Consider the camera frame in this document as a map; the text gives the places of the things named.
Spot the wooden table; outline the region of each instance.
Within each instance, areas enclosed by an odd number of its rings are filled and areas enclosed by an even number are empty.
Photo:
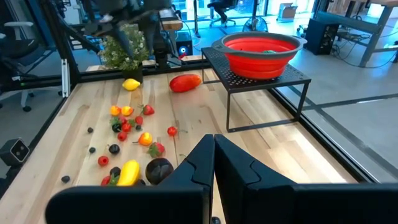
[[[190,73],[199,75],[201,71]],[[151,158],[146,147],[131,143],[142,132],[133,131],[128,141],[119,142],[109,125],[111,105],[130,105],[135,108],[134,114],[139,113],[137,106],[140,104],[153,105],[155,114],[145,117],[143,130],[152,133],[154,140],[165,146],[164,156],[174,167],[182,162],[183,155],[188,155],[204,134],[219,133],[296,182],[354,182],[298,123],[227,133],[224,128],[226,92],[222,84],[201,85],[186,93],[172,93],[169,81],[180,74],[144,77],[143,85],[132,92],[121,88],[122,80],[78,84],[1,199],[0,223],[45,223],[44,209],[53,194],[76,185],[99,185],[112,167],[121,167],[130,159],[139,161],[141,176],[146,181],[144,169]],[[205,75],[209,79],[215,78],[211,69],[205,70]],[[233,96],[231,125],[289,116],[264,91]],[[169,126],[178,126],[188,132],[171,138],[166,133]],[[92,134],[87,133],[88,127],[94,129]],[[116,157],[108,152],[110,144],[121,146],[121,153]],[[94,154],[88,152],[90,147],[96,148]],[[106,167],[100,168],[97,158],[102,155],[111,159]],[[64,175],[71,177],[67,184],[60,180]],[[213,215],[225,223],[216,185]]]

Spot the cardboard box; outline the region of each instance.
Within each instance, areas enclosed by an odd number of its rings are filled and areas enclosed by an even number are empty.
[[[293,20],[296,15],[297,6],[292,6],[293,3],[282,3],[279,6],[278,19]]]

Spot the glass wall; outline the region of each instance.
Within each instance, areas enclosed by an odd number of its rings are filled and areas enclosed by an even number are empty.
[[[298,6],[296,13],[311,12],[315,0],[269,0],[267,15],[278,15],[282,3],[293,3]]]

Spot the red collapsible colander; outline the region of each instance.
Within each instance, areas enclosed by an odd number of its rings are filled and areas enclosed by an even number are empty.
[[[212,47],[225,53],[229,68],[250,79],[280,76],[288,62],[307,41],[300,37],[268,32],[240,32],[224,36]],[[275,53],[264,53],[273,50]]]

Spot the colander handle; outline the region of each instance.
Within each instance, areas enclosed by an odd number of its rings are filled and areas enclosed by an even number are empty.
[[[212,43],[211,47],[214,49],[218,50],[219,52],[223,53],[235,53],[236,51],[234,49],[231,49],[223,44],[223,42],[220,40],[216,40]]]

